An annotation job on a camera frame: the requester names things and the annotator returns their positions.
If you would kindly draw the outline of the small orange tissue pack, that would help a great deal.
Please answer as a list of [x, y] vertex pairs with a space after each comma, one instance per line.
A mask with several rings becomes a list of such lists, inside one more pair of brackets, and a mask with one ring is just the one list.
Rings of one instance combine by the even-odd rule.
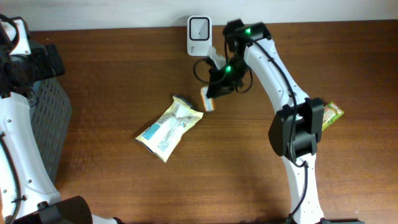
[[208, 93], [208, 86], [202, 87], [200, 90], [200, 94], [203, 102], [203, 107], [205, 111], [211, 112], [215, 110], [215, 102], [214, 99], [207, 97], [206, 95], [207, 93]]

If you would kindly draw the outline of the yellow snack bag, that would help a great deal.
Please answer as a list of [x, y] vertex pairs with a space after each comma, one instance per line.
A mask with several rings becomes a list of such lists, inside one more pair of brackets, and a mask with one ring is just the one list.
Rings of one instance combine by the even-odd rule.
[[178, 95], [160, 118], [138, 135], [134, 140], [141, 143], [151, 153], [167, 162], [182, 136], [203, 117], [203, 113]]

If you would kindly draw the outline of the green tea carton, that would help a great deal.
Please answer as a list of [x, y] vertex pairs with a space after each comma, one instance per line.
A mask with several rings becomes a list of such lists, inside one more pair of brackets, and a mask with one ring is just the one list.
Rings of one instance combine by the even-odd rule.
[[326, 130], [337, 119], [344, 115], [344, 111], [333, 101], [324, 106], [322, 131]]

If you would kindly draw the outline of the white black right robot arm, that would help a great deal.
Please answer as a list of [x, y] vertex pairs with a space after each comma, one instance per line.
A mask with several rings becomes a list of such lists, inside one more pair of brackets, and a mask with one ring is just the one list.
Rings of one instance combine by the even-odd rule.
[[268, 137], [271, 148], [284, 163], [291, 196], [287, 223], [321, 223], [324, 214], [315, 177], [317, 144], [322, 138], [323, 102], [309, 97], [294, 81], [279, 57], [265, 24], [230, 21], [223, 29], [224, 49], [231, 58], [218, 66], [209, 57], [207, 98], [238, 91], [246, 73], [257, 76], [265, 89], [274, 119]]

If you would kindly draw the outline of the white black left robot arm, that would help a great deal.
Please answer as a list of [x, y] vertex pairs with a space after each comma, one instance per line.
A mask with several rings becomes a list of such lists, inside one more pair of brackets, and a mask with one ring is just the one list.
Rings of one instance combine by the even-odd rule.
[[37, 81], [65, 73], [55, 45], [28, 55], [1, 48], [1, 198], [5, 223], [120, 223], [92, 214], [81, 196], [62, 199], [45, 170], [30, 121]]

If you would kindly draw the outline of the white barcode scanner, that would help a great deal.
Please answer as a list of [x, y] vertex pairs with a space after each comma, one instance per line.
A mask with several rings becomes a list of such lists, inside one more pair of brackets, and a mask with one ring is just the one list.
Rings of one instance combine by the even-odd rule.
[[208, 16], [190, 16], [187, 19], [187, 53], [205, 57], [212, 46], [212, 20]]

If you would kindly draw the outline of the dark grey mesh basket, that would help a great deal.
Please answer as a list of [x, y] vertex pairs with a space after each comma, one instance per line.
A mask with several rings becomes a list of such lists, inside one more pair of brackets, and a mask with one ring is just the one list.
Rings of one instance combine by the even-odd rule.
[[72, 106], [56, 78], [35, 82], [39, 102], [30, 109], [33, 134], [50, 180], [55, 182]]

